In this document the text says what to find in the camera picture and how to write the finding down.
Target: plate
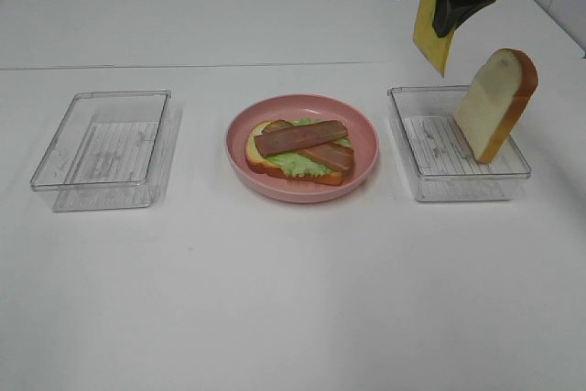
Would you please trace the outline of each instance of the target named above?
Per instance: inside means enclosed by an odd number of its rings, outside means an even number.
[[[340,186],[277,179],[254,173],[246,164],[244,145],[250,131],[266,120],[302,118],[337,119],[348,128],[354,148],[354,168]],[[290,94],[268,98],[238,114],[226,131],[226,152],[240,180],[267,197],[295,203],[315,203],[336,199],[358,187],[369,175],[378,158],[378,137],[368,119],[350,105],[320,95]]]

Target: cheese slice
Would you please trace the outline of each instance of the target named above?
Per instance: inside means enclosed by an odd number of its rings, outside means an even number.
[[[436,0],[419,0],[418,16],[415,20],[413,42],[426,59],[438,70],[441,76],[446,71],[454,27],[446,37],[438,37],[433,28],[433,17],[436,12]]]

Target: plastic container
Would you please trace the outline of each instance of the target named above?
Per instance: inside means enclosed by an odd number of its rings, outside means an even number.
[[[169,91],[75,95],[30,188],[54,212],[140,208],[166,186]]]
[[[474,159],[452,113],[468,86],[388,91],[391,127],[417,201],[505,201],[531,176],[509,136],[488,165]]]

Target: white table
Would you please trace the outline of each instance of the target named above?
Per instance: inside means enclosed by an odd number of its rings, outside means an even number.
[[[586,77],[541,71],[515,129],[532,178],[453,204],[405,185],[385,91],[429,76],[401,63],[0,72],[0,389],[583,389]],[[161,88],[183,120],[160,204],[54,214],[30,191],[74,93]],[[373,122],[347,197],[272,201],[231,170],[226,126],[288,92]]]
[[[419,63],[418,0],[0,0],[0,69]],[[496,49],[583,50],[533,0],[498,0],[456,34],[447,76]]]

